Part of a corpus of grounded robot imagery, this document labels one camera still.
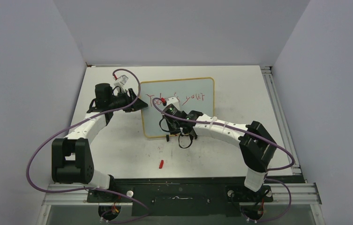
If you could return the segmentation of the yellow framed whiteboard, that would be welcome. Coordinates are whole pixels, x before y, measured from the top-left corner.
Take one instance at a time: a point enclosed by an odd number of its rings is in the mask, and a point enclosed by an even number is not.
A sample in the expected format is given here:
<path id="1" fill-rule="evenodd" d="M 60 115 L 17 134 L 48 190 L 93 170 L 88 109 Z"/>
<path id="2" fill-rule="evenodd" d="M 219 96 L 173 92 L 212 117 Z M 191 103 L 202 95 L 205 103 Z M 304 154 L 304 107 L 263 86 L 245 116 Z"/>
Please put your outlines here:
<path id="1" fill-rule="evenodd" d="M 140 99 L 148 104 L 147 108 L 141 110 L 143 133 L 147 138 L 160 138 L 167 134 L 159 126 L 162 115 L 155 108 L 165 108 L 162 98 L 166 101 L 176 99 L 179 110 L 186 113 L 195 110 L 212 116 L 215 109 L 215 82 L 210 77 L 141 82 Z"/>

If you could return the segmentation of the red marker cap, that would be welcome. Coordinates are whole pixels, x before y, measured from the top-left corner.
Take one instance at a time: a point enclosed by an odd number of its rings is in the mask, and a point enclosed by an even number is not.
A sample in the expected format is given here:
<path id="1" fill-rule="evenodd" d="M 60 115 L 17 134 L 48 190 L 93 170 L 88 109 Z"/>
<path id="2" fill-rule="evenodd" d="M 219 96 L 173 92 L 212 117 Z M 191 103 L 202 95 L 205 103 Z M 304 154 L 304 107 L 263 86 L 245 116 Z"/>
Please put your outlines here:
<path id="1" fill-rule="evenodd" d="M 160 163 L 159 163 L 159 169 L 162 169 L 163 165 L 164 165 L 164 160 L 161 160 Z"/>

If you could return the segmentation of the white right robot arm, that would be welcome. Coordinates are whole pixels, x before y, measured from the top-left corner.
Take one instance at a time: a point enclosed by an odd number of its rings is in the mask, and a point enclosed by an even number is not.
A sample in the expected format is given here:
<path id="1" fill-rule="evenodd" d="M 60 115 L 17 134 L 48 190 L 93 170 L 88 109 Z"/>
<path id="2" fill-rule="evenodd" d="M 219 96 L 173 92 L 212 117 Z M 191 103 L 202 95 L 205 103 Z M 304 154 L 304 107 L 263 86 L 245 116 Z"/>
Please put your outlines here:
<path id="1" fill-rule="evenodd" d="M 243 196 L 254 201 L 261 195 L 276 147 L 274 139 L 260 122 L 229 123 L 194 110 L 185 113 L 174 104 L 167 105 L 163 112 L 171 134 L 189 136 L 191 140 L 199 136 L 211 137 L 238 147 L 248 168 Z"/>

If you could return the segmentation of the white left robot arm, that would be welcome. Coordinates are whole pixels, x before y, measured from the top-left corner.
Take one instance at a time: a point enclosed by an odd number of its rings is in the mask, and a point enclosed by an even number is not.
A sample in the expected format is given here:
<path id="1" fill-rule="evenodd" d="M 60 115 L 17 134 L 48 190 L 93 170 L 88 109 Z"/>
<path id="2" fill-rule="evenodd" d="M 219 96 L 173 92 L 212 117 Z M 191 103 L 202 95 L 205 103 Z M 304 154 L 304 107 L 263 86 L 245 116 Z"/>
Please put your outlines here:
<path id="1" fill-rule="evenodd" d="M 117 197 L 117 188 L 111 185 L 113 176 L 94 168 L 90 144 L 109 124 L 115 109 L 130 113 L 147 107 L 148 104 L 138 98 L 132 88 L 114 94 L 110 84 L 97 84 L 95 98 L 85 115 L 86 122 L 64 138 L 56 138 L 52 142 L 53 181 L 100 188 L 99 196 L 106 202 L 113 201 Z"/>

